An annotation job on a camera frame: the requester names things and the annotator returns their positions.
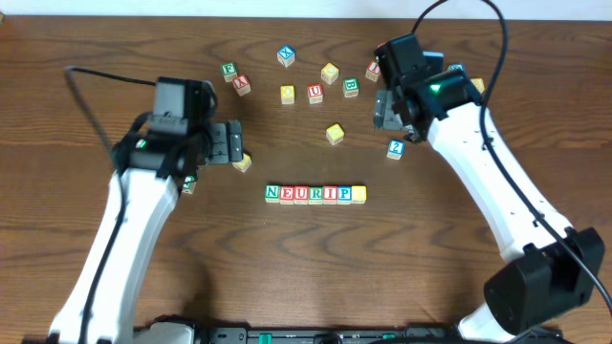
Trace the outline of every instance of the brown wooden surface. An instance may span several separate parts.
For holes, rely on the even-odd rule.
[[[534,182],[576,226],[612,243],[612,25],[512,22],[491,107]],[[137,324],[160,314],[258,327],[403,326],[456,321],[482,301],[502,268],[470,196],[428,146],[385,157],[392,132],[372,129],[365,79],[376,46],[411,20],[8,17],[0,26],[0,342],[45,333],[72,290],[107,196],[109,163],[72,102],[62,68],[84,65],[149,80],[210,79],[217,119],[244,125],[253,165],[208,168],[165,225],[145,277]],[[494,21],[428,20],[422,45],[488,82],[498,57]],[[283,44],[296,49],[285,69]],[[251,80],[238,97],[220,65]],[[309,105],[306,86],[333,62],[340,79]],[[357,98],[341,80],[357,76]],[[149,110],[153,89],[79,76],[113,141]],[[281,105],[279,86],[296,86]],[[344,142],[325,128],[339,122]],[[264,185],[365,183],[363,206],[281,206]],[[601,279],[612,288],[606,255]],[[608,342],[598,294],[554,321],[569,339]]]

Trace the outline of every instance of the white wall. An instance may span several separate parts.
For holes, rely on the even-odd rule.
[[[0,0],[4,14],[415,18],[433,0]],[[612,20],[612,0],[496,0],[508,19]],[[494,18],[478,0],[452,0],[431,18]]]

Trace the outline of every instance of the wooden tabletop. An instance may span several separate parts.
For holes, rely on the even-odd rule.
[[[453,322],[483,302],[503,267],[483,216],[425,143],[385,157],[397,132],[375,131],[377,89],[364,77],[381,42],[412,20],[7,17],[0,26],[0,341],[44,334],[69,296],[104,210],[111,175],[62,78],[67,65],[155,80],[209,79],[216,120],[238,119],[252,166],[201,171],[156,245],[137,324],[161,314],[254,327],[404,326]],[[493,118],[535,184],[577,229],[612,243],[612,24],[511,22]],[[489,82],[495,21],[427,20],[423,47]],[[289,68],[276,60],[296,50]],[[251,81],[239,97],[220,65]],[[306,87],[328,62],[340,80],[322,104]],[[341,80],[355,76],[356,98]],[[78,83],[112,141],[153,106],[149,87],[94,76]],[[293,84],[294,105],[279,86]],[[340,123],[337,146],[325,129]],[[363,183],[365,205],[266,204],[266,183]],[[612,288],[606,255],[601,279]],[[553,324],[579,342],[608,342],[601,297]]]

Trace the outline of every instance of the yellow block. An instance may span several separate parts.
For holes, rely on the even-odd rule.
[[[353,204],[364,204],[367,200],[367,189],[363,185],[353,185]]]
[[[332,145],[344,140],[344,131],[340,128],[339,124],[334,124],[327,128],[327,139]]]
[[[481,78],[474,78],[471,80],[471,83],[474,84],[474,86],[476,87],[476,90],[478,90],[478,92],[483,93],[485,92],[485,81],[483,81],[483,79]]]
[[[339,73],[340,70],[338,69],[338,67],[334,66],[331,63],[328,63],[321,70],[321,78],[323,79],[323,81],[331,85],[334,81],[336,81]]]
[[[280,86],[280,102],[283,104],[295,103],[294,85]]]
[[[245,173],[251,166],[251,157],[248,154],[242,154],[242,160],[239,162],[233,162],[232,165],[240,170],[240,172]]]

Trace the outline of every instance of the white arm casing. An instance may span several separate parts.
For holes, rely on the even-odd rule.
[[[104,217],[70,298],[57,314],[50,333],[59,333],[60,343],[77,343],[83,305],[120,210],[120,190],[113,175]],[[151,253],[174,209],[178,190],[171,178],[156,177],[156,171],[127,169],[121,176],[127,208],[119,235],[99,280],[86,343],[99,338],[112,343],[132,343],[136,304]]]
[[[501,257],[506,263],[524,255],[528,244],[546,247],[555,239],[541,226],[499,172],[490,153],[483,150],[479,126],[480,107],[468,103],[448,111],[448,118],[435,119],[427,139],[440,153],[466,186],[491,227]],[[497,133],[489,110],[486,112],[488,135],[493,148],[516,184],[534,204],[546,221],[565,237],[570,222],[546,201],[525,171],[518,164]],[[506,333],[483,304],[475,313],[464,318],[459,331],[466,339],[503,342],[514,336]]]

